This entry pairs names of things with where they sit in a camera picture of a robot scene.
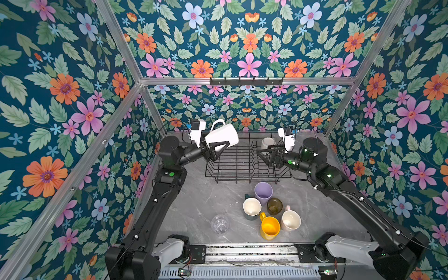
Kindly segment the white faceted mug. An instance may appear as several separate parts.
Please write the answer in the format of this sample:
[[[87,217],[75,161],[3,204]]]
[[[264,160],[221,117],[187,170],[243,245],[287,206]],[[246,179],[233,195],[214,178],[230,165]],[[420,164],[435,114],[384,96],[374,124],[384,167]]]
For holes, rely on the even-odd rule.
[[[211,142],[229,141],[229,147],[233,147],[239,143],[238,132],[232,124],[226,124],[223,119],[213,122],[210,132],[205,136],[205,143],[208,146]]]

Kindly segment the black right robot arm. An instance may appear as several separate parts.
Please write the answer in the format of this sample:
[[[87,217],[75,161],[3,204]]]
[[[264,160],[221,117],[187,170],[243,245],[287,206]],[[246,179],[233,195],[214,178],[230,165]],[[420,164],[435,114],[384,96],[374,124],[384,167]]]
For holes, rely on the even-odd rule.
[[[270,145],[257,154],[269,167],[306,174],[316,190],[342,206],[374,239],[359,241],[327,232],[315,242],[319,261],[352,260],[374,268],[385,280],[406,280],[424,258],[428,238],[405,229],[358,191],[343,171],[327,162],[328,147],[320,139],[307,138],[300,148]]]

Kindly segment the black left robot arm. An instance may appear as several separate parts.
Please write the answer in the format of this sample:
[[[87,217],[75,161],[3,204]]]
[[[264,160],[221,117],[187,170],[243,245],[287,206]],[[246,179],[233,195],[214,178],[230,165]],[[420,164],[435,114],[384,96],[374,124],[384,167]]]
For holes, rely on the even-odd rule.
[[[106,253],[109,279],[157,280],[165,266],[175,259],[187,258],[187,237],[173,234],[159,245],[156,237],[186,180],[185,165],[200,158],[215,161],[230,146],[230,141],[185,143],[176,136],[166,136],[161,141],[161,164],[149,201],[122,244],[112,246]]]

